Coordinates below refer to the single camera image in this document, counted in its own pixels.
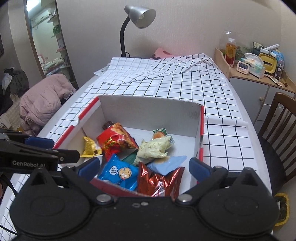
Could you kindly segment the yellow candy wrapper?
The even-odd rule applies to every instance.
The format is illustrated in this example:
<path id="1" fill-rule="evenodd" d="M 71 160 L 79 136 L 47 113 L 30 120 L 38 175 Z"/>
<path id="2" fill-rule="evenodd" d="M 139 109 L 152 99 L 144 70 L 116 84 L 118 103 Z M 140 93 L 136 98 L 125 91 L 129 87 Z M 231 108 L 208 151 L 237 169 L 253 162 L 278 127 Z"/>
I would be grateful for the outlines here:
<path id="1" fill-rule="evenodd" d="M 99 156 L 102 154 L 102 149 L 96 142 L 91 139 L 90 137 L 83 137 L 84 138 L 84 150 L 83 153 L 80 155 L 82 158 L 92 158 L 95 156 Z"/>

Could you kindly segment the light blue biscuit packet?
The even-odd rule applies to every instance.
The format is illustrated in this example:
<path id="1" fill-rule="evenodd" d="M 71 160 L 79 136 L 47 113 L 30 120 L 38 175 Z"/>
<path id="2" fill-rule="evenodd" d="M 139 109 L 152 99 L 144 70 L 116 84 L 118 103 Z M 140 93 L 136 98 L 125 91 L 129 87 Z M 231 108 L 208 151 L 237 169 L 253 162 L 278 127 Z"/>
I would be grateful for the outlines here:
<path id="1" fill-rule="evenodd" d="M 167 175 L 173 170 L 179 168 L 187 159 L 187 156 L 166 156 L 164 158 L 155 159 L 147 165 L 147 167 L 154 173 Z"/>

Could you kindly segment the blue cookie snack packet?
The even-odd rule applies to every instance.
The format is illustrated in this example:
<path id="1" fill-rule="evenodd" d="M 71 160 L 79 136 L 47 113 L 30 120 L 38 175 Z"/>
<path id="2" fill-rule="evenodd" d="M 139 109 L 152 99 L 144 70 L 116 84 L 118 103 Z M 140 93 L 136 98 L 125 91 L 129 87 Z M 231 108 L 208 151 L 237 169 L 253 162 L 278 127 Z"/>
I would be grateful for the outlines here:
<path id="1" fill-rule="evenodd" d="M 102 181 L 109 181 L 121 188 L 135 191 L 137 188 L 138 171 L 138 167 L 121 161 L 119 157 L 114 154 L 97 178 Z"/>

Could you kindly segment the red snack bag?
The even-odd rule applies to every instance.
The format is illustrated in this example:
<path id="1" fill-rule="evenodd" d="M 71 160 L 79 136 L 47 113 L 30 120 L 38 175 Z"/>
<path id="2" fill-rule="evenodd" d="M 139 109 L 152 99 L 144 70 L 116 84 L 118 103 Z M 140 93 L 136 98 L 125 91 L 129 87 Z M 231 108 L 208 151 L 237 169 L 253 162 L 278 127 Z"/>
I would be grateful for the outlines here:
<path id="1" fill-rule="evenodd" d="M 138 148 L 134 138 L 126 131 L 121 123 L 114 123 L 96 139 L 107 162 L 113 155 L 121 153 L 124 150 Z"/>

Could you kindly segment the pale green snack packet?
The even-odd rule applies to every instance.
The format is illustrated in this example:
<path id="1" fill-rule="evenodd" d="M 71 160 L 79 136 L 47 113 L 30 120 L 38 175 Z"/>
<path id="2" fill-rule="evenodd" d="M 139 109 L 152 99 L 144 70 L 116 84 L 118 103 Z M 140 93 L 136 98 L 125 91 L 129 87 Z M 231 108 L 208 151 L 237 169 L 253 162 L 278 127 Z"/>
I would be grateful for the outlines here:
<path id="1" fill-rule="evenodd" d="M 138 166 L 140 162 L 148 164 L 155 159 L 165 158 L 167 150 L 174 145 L 175 141 L 171 136 L 162 136 L 148 142 L 142 141 L 137 150 L 136 158 L 133 162 L 134 166 Z"/>

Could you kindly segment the dark red foil packet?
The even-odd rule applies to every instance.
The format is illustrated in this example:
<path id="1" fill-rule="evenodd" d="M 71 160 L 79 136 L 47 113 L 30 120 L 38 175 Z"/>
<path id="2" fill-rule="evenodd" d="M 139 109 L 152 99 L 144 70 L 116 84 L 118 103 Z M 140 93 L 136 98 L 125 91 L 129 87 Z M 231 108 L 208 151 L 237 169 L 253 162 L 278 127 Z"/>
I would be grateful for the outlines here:
<path id="1" fill-rule="evenodd" d="M 179 167 L 166 175 L 154 173 L 140 162 L 137 178 L 137 192 L 151 197 L 171 197 L 179 195 L 180 183 L 185 168 Z"/>

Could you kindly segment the pink jacket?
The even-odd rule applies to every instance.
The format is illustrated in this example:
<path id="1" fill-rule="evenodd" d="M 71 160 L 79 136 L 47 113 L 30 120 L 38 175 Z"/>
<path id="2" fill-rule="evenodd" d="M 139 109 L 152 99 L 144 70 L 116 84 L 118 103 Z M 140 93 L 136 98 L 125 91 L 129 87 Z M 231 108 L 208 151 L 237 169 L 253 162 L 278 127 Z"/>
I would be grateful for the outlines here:
<path id="1" fill-rule="evenodd" d="M 41 129 L 76 92 L 63 74 L 53 74 L 30 88 L 20 99 L 21 127 L 37 136 Z"/>

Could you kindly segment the red cardboard box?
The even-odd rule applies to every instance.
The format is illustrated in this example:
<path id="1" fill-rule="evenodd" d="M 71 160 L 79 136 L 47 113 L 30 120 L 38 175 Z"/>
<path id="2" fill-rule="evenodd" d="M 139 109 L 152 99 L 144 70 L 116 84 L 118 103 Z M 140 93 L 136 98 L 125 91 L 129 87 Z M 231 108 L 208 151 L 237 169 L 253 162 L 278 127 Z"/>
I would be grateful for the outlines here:
<path id="1" fill-rule="evenodd" d="M 71 124 L 55 144 L 56 149 L 84 149 L 84 136 L 95 140 L 107 121 L 121 123 L 137 144 L 152 138 L 152 132 L 165 128 L 175 144 L 168 151 L 170 156 L 187 156 L 180 183 L 182 194 L 196 185 L 189 172 L 189 160 L 202 156 L 204 106 L 188 101 L 124 95 L 95 97 L 78 116 L 78 123 Z"/>

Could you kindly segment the wooden chair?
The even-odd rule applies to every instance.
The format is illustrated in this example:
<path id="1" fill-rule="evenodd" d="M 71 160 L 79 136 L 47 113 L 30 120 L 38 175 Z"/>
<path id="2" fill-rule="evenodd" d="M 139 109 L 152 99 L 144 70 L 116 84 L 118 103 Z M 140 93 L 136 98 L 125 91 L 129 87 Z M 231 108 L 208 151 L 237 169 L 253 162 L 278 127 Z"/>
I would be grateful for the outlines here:
<path id="1" fill-rule="evenodd" d="M 295 99 L 277 92 L 257 136 L 275 195 L 295 178 Z"/>

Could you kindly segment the white grid tablecloth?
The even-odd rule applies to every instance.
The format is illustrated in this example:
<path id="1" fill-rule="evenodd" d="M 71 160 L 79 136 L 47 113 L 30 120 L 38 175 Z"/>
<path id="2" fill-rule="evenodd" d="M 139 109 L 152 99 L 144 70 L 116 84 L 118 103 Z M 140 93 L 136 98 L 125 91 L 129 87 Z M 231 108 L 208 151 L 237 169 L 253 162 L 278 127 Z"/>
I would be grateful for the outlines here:
<path id="1" fill-rule="evenodd" d="M 78 176 L 77 167 L 16 173 L 23 183 L 3 222 L 2 240 L 273 240 L 278 208 L 253 170 L 254 154 L 229 82 L 205 54 L 147 60 L 113 58 L 40 132 L 55 141 L 95 97 L 124 95 L 204 106 L 200 161 L 213 173 L 176 199 L 151 197 Z"/>

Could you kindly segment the wooden grey cabinet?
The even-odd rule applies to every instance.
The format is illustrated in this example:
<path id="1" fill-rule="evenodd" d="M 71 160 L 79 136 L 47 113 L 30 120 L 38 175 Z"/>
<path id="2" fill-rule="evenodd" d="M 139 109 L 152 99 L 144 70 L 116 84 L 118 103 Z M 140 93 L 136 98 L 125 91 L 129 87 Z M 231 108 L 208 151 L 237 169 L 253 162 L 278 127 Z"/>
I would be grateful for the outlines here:
<path id="1" fill-rule="evenodd" d="M 267 77 L 258 79 L 251 74 L 239 73 L 235 67 L 229 66 L 218 48 L 214 51 L 214 62 L 231 83 L 254 125 L 263 124 L 276 92 L 295 97 L 295 85 L 290 80 L 287 87 L 280 87 Z"/>

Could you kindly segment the white digital timer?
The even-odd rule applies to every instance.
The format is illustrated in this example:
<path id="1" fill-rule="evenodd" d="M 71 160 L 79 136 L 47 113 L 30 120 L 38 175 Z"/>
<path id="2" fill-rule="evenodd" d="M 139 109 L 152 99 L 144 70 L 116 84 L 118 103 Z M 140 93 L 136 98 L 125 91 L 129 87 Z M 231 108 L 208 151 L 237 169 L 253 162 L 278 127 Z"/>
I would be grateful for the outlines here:
<path id="1" fill-rule="evenodd" d="M 248 74 L 249 74 L 249 69 L 250 69 L 249 64 L 247 64 L 247 63 L 245 63 L 245 62 L 242 62 L 242 61 L 238 61 L 238 62 L 237 62 L 236 70 L 237 70 L 239 73 L 242 73 L 242 74 L 244 74 L 244 75 L 248 75 Z"/>

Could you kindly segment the tissue pack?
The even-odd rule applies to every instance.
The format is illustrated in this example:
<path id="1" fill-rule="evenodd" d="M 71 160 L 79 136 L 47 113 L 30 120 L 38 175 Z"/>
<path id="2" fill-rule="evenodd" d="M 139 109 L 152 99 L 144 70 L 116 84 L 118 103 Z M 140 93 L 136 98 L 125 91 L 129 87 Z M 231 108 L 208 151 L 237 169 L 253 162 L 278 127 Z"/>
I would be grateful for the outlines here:
<path id="1" fill-rule="evenodd" d="M 262 59 L 252 53 L 245 53 L 244 56 L 244 62 L 250 66 L 249 73 L 259 79 L 263 78 L 265 67 Z"/>

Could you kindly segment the orange drink bottle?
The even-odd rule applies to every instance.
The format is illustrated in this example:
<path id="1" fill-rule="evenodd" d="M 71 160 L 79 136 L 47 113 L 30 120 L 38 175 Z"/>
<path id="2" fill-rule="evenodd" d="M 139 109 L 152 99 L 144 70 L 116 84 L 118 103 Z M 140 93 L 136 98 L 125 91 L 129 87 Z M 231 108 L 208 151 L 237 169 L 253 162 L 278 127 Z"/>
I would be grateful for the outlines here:
<path id="1" fill-rule="evenodd" d="M 225 47 L 225 60 L 232 68 L 235 62 L 236 55 L 236 40 L 233 38 L 228 38 L 226 47 Z"/>

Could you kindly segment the yellow container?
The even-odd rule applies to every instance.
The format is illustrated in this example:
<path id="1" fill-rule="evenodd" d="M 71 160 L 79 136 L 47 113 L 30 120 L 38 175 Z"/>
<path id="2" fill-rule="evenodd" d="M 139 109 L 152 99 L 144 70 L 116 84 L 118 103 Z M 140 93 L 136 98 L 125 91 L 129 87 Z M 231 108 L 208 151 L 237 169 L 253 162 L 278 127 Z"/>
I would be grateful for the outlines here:
<path id="1" fill-rule="evenodd" d="M 278 61 L 275 57 L 265 54 L 265 53 L 260 53 L 259 58 L 263 61 L 263 66 L 265 67 L 265 72 L 267 74 L 274 74 L 276 71 L 276 67 L 278 65 Z"/>

